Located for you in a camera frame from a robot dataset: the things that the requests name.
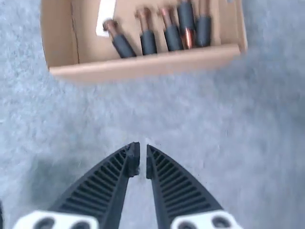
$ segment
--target carpet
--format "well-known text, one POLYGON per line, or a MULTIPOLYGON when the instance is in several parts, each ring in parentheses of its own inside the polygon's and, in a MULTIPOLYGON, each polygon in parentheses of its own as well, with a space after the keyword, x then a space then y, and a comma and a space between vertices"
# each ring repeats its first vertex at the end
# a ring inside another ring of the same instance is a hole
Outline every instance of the carpet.
POLYGON ((217 71, 75 85, 48 74, 40 1, 0 0, 0 199, 6 228, 47 209, 132 141, 141 173, 121 229, 156 229, 145 145, 190 171, 247 229, 305 224, 305 1, 244 0, 249 51, 217 71))

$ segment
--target white label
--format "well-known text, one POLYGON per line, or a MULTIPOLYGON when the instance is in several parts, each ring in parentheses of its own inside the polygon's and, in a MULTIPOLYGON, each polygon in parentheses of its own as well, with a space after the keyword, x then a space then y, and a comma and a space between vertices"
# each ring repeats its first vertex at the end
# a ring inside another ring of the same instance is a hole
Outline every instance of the white label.
POLYGON ((97 25, 95 30, 97 36, 109 37, 109 33, 107 31, 104 31, 103 29, 103 23, 105 20, 109 18, 113 18, 115 3, 116 0, 101 0, 99 15, 97 18, 97 25))

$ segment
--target copper pipe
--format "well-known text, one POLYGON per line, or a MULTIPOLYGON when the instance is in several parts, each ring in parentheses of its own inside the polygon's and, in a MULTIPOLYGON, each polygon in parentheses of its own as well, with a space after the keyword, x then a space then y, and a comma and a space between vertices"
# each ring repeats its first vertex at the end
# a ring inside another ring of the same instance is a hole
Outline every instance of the copper pipe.
POLYGON ((165 28, 173 25, 172 12, 173 12, 173 6, 170 5, 165 5, 159 8, 158 14, 159 16, 162 16, 165 28))
POLYGON ((114 21, 113 19, 107 19, 103 23, 103 28, 105 31, 109 32, 111 37, 116 37, 117 35, 120 34, 117 25, 118 25, 117 21, 114 21))
POLYGON ((194 46, 194 31, 190 29, 185 29, 184 32, 184 38, 185 38, 185 46, 187 49, 191 49, 194 46))
POLYGON ((199 15, 203 15, 203 16, 210 15, 210 0, 199 1, 199 15))
POLYGON ((150 30, 149 19, 151 16, 151 11, 148 7, 138 8, 134 16, 139 19, 142 32, 150 30))

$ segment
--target cardboard box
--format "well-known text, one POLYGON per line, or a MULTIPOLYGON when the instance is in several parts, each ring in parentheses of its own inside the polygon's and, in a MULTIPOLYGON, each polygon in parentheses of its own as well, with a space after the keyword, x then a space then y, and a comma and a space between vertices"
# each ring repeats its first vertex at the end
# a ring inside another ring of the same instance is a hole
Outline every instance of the cardboard box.
MULTIPOLYGON (((193 0, 195 15, 198 2, 193 0)), ((110 38, 95 33, 100 0, 42 0, 41 35, 49 71, 80 82, 217 68, 247 50, 242 0, 211 0, 212 46, 168 52, 163 21, 153 16, 158 54, 142 56, 135 8, 157 9, 177 0, 117 0, 115 16, 138 57, 120 59, 110 38)))

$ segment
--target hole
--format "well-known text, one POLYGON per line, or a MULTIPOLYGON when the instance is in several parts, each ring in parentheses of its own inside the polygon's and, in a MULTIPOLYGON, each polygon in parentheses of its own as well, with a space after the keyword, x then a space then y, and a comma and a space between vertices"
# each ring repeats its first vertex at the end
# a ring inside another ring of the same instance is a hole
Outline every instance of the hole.
POLYGON ((35 229, 52 229, 55 221, 53 218, 44 218, 40 220, 36 225, 35 229))
POLYGON ((212 223, 216 228, 229 228, 231 227, 230 221, 228 221, 224 217, 217 216, 214 219, 212 219, 212 223))
POLYGON ((182 222, 179 224, 178 229, 197 229, 197 227, 191 222, 182 222))
POLYGON ((90 229, 90 225, 86 222, 79 222, 75 224, 71 229, 90 229))

